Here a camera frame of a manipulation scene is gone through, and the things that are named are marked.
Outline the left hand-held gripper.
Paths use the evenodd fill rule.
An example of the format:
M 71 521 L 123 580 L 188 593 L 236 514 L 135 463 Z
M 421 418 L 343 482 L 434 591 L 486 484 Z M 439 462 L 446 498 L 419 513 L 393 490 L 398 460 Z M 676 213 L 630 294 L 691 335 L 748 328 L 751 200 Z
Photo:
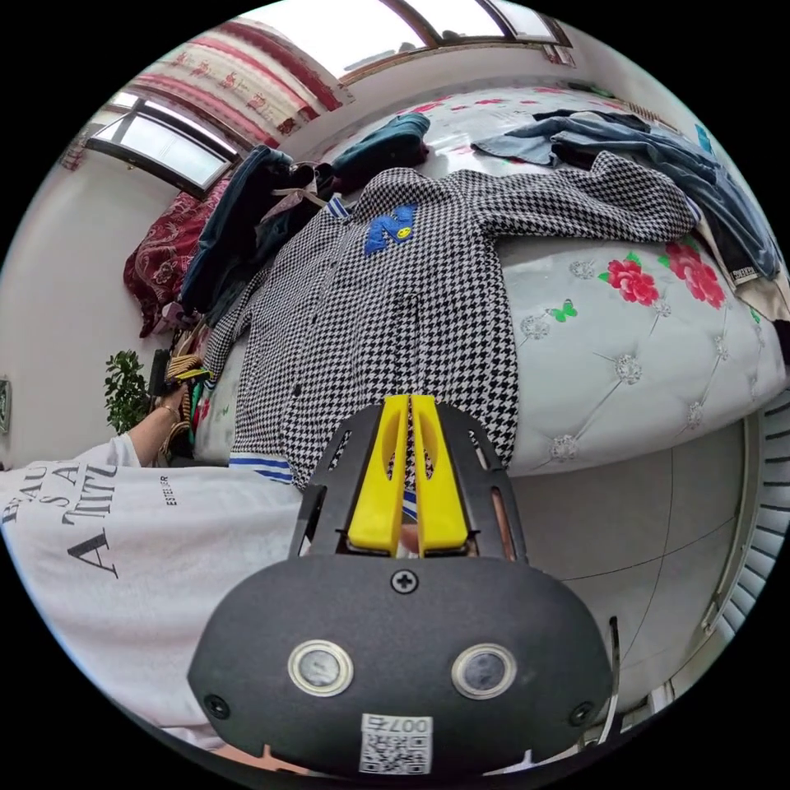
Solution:
M 193 368 L 178 374 L 170 371 L 171 354 L 165 349 L 155 352 L 151 364 L 148 394 L 150 398 L 166 397 L 179 388 L 179 383 L 198 383 L 210 380 L 212 373 L 204 368 Z

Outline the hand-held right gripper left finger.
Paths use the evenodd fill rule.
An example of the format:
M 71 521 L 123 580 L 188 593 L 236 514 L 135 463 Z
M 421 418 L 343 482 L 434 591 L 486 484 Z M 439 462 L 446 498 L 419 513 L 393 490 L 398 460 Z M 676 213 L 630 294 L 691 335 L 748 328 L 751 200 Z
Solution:
M 382 406 L 346 533 L 356 551 L 394 557 L 402 526 L 409 396 L 388 397 Z

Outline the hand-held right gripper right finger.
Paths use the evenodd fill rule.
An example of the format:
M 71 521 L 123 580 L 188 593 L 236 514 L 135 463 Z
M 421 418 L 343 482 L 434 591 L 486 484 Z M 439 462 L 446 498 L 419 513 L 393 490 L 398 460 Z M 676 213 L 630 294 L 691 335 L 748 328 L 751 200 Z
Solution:
M 464 553 L 468 528 L 462 498 L 433 397 L 411 396 L 416 512 L 421 557 Z

